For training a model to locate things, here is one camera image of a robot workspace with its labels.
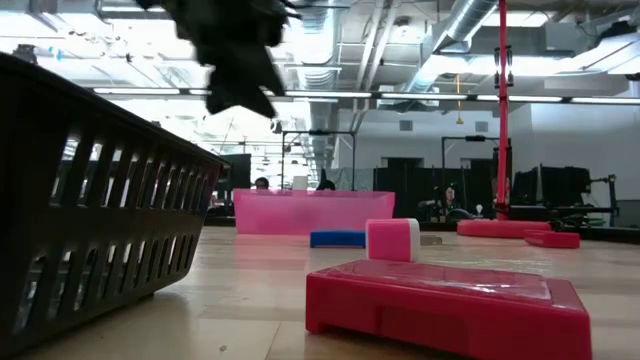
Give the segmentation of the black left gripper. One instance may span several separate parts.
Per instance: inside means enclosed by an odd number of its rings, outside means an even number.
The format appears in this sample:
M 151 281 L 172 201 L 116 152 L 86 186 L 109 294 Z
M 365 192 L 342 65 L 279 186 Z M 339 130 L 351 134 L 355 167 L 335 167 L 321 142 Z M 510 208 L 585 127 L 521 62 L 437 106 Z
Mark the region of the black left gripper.
M 243 105 L 272 119 L 276 111 L 265 94 L 284 96 L 279 70 L 268 53 L 282 42 L 283 29 L 299 18 L 292 0 L 133 0 L 141 9 L 165 10 L 179 38 L 190 41 L 202 64 L 214 65 L 209 74 L 206 108 L 217 114 L 239 106 L 237 68 L 246 68 L 247 94 Z

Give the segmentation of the pink translucent plastic tray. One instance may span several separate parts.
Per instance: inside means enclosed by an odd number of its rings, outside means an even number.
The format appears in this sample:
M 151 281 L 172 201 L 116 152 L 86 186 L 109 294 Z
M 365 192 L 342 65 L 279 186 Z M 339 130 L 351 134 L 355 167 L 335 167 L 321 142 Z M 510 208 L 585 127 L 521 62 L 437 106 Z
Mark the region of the pink translucent plastic tray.
M 301 235 L 316 230 L 362 230 L 369 219 L 393 216 L 395 194 L 385 191 L 233 191 L 240 234 Z

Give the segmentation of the blue rectangular box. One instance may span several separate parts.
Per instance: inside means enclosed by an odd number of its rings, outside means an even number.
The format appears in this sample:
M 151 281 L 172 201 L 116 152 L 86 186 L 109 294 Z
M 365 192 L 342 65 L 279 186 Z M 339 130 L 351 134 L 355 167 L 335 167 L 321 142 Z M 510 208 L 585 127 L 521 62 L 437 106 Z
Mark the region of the blue rectangular box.
M 360 230 L 317 230 L 310 234 L 310 247 L 366 247 L 366 235 Z

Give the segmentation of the small red white block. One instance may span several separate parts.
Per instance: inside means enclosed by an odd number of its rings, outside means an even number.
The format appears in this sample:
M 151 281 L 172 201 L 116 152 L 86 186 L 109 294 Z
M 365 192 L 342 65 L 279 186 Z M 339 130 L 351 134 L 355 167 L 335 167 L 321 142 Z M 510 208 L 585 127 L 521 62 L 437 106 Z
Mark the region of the small red white block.
M 418 261 L 420 228 L 414 218 L 370 219 L 365 237 L 368 259 Z

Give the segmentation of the red box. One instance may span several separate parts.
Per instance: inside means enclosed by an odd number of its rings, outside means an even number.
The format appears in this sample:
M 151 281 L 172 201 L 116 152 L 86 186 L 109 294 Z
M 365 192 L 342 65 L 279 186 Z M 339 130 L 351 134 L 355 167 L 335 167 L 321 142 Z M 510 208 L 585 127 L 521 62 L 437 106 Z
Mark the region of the red box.
M 476 360 L 592 360 L 590 316 L 564 279 L 361 259 L 306 277 L 306 328 Z

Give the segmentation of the red framed item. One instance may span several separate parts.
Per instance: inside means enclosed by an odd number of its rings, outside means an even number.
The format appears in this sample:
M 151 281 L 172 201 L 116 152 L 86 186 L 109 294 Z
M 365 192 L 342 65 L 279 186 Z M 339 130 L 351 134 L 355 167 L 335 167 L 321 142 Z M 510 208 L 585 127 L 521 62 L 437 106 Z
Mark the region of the red framed item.
M 578 249 L 581 244 L 578 233 L 552 230 L 526 230 L 524 240 L 532 246 L 556 249 Z

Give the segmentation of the long ceiling light strip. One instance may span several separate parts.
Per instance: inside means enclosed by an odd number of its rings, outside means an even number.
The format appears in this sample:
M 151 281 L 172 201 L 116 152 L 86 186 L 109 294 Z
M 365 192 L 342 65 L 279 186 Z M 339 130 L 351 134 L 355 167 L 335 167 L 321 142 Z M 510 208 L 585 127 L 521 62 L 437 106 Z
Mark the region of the long ceiling light strip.
M 106 87 L 90 88 L 90 91 L 99 95 L 127 95 L 127 96 L 204 96 L 210 92 L 205 89 L 195 88 L 141 88 L 141 87 Z M 267 97 L 275 97 L 271 91 L 265 91 Z M 307 91 L 288 90 L 277 98 L 303 98 L 303 99 L 357 99 L 357 100 L 384 100 L 384 101 L 470 101 L 470 102 L 497 102 L 498 95 L 494 94 L 462 94 L 462 93 L 405 93 L 405 92 L 367 92 L 367 91 Z M 508 95 L 507 100 L 513 103 L 559 103 L 577 105 L 614 105 L 614 106 L 640 106 L 640 97 L 571 97 L 571 96 L 545 96 L 545 95 Z

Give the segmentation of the black partition screen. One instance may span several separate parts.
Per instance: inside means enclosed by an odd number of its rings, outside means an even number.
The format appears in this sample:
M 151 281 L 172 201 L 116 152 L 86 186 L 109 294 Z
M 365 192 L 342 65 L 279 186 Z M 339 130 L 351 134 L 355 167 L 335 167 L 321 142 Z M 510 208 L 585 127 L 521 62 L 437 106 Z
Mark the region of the black partition screen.
M 430 222 L 437 217 L 434 205 L 421 202 L 439 201 L 445 190 L 454 190 L 454 204 L 472 215 L 477 205 L 482 215 L 492 217 L 493 190 L 488 169 L 473 168 L 378 168 L 374 170 L 374 189 L 395 194 L 395 217 L 413 217 Z

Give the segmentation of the black slotted plastic basket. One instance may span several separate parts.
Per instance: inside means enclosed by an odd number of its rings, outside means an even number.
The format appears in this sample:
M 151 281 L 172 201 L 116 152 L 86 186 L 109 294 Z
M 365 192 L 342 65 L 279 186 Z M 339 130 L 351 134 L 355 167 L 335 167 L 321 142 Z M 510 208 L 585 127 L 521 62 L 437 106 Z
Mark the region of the black slotted plastic basket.
M 225 167 L 0 53 L 0 360 L 184 278 Z

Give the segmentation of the red desk lamp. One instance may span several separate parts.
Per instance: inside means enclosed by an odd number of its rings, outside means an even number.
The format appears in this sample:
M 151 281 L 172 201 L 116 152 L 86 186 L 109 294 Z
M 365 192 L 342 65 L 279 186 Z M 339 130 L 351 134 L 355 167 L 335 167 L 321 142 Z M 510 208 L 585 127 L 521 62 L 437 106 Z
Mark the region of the red desk lamp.
M 469 237 L 493 237 L 524 239 L 527 232 L 550 231 L 551 225 L 541 221 L 511 220 L 507 193 L 511 181 L 508 177 L 510 145 L 508 134 L 509 80 L 512 78 L 509 52 L 507 50 L 507 0 L 498 0 L 499 7 L 499 49 L 496 75 L 498 76 L 499 102 L 499 145 L 496 172 L 496 203 L 494 219 L 461 220 L 457 223 L 457 233 Z

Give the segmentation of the ribbed silver ventilation duct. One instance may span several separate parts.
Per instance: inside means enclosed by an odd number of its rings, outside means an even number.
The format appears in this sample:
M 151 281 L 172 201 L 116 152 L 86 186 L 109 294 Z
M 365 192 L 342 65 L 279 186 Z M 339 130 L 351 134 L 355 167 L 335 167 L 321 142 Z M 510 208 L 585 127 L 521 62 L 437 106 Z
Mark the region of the ribbed silver ventilation duct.
M 300 25 L 295 40 L 295 59 L 299 83 L 306 90 L 332 89 L 336 70 L 329 65 L 334 60 L 339 12 L 337 0 L 308 0 L 301 9 Z

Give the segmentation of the black metal frame stand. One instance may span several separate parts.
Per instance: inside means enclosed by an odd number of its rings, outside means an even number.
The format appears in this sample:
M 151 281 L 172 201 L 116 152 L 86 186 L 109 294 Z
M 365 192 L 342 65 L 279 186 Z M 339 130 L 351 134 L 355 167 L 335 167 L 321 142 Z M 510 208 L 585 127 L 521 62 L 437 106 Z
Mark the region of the black metal frame stand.
M 448 141 L 464 141 L 464 142 L 487 142 L 490 141 L 492 142 L 494 145 L 497 144 L 497 141 L 499 140 L 498 137 L 487 137 L 485 135 L 465 135 L 465 136 L 442 136 L 440 139 L 440 151 L 441 151 L 441 187 L 443 190 L 442 193 L 442 201 L 445 202 L 446 201 L 446 190 L 445 190 L 445 186 L 447 185 L 447 175 L 446 175 L 446 171 L 447 171 L 447 166 L 446 166 L 446 159 L 447 159 L 447 153 L 449 152 L 449 149 L 446 147 L 446 143 Z M 467 177 L 466 177 L 466 168 L 461 165 L 460 166 L 460 171 L 461 171 L 461 179 L 462 179 L 462 200 L 460 202 L 460 205 L 462 206 L 462 209 L 467 211 L 470 209 L 471 207 L 471 203 L 469 202 L 469 197 L 468 197 L 468 184 L 467 184 Z
M 286 147 L 286 137 L 289 134 L 295 135 L 309 135 L 309 136 L 337 136 L 337 135 L 349 135 L 352 138 L 352 178 L 351 178 L 351 191 L 355 191 L 355 178 L 356 178 L 356 149 L 357 149 L 357 131 L 335 131 L 335 130 L 322 130 L 322 129 L 314 129 L 314 130 L 283 130 L 281 133 L 281 180 L 280 180 L 280 190 L 284 190 L 284 180 L 285 180 L 285 147 Z

